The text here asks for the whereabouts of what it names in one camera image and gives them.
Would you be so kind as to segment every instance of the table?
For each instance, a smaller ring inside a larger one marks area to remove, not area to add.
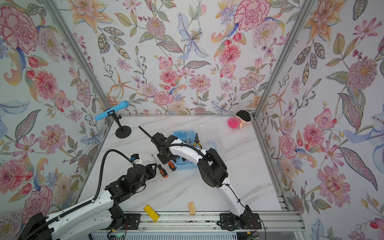
[[[227,165],[228,176],[238,197],[253,211],[281,211],[252,124],[245,125],[242,129],[231,129],[227,121],[228,117],[224,116],[122,117],[121,125],[131,127],[132,134],[127,138],[119,139],[115,136],[117,124],[112,125],[79,202],[95,194],[101,160],[107,150],[116,149],[128,157],[138,153],[142,155],[144,165],[154,163],[151,154],[156,157],[157,149],[150,138],[138,128],[141,126],[150,135],[160,132],[165,137],[172,135],[174,131],[196,129],[204,149],[207,149],[204,147],[204,138],[215,139],[218,145],[217,152]],[[125,175],[131,166],[119,154],[109,153],[104,166],[102,189],[121,175]],[[156,177],[147,181],[143,192],[120,204],[123,211],[143,211],[147,204],[157,212],[188,211],[190,201],[195,202],[196,211],[229,210],[219,192],[201,179],[197,168],[172,172],[167,165],[163,167],[167,170],[168,178],[163,178],[156,169]]]

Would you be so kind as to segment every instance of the yellow connector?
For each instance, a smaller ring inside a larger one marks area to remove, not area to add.
[[[159,215],[149,206],[146,205],[144,211],[156,222],[159,219]]]

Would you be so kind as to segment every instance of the yellow rectangular object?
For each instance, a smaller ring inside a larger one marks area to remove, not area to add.
[[[189,215],[191,215],[191,216],[196,215],[195,203],[194,202],[188,202],[188,207],[189,207]]]
[[[159,219],[159,215],[149,206],[146,205],[144,211],[156,222]]]

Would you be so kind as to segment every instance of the floral wallpaper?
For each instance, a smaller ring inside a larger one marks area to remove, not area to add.
[[[317,0],[257,117],[313,240],[384,239],[384,5]]]
[[[300,0],[56,4],[109,101],[129,101],[129,114],[254,114],[300,8]]]
[[[0,1],[2,240],[77,201],[111,124],[72,56],[40,1]]]

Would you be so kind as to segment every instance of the pliers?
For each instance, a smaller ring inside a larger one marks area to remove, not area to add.
[[[193,146],[196,147],[196,144],[200,147],[200,149],[203,149],[203,148],[201,147],[201,144],[200,144],[200,141],[199,141],[199,136],[198,136],[197,133],[196,133],[196,135],[195,135],[195,143],[193,144]]]

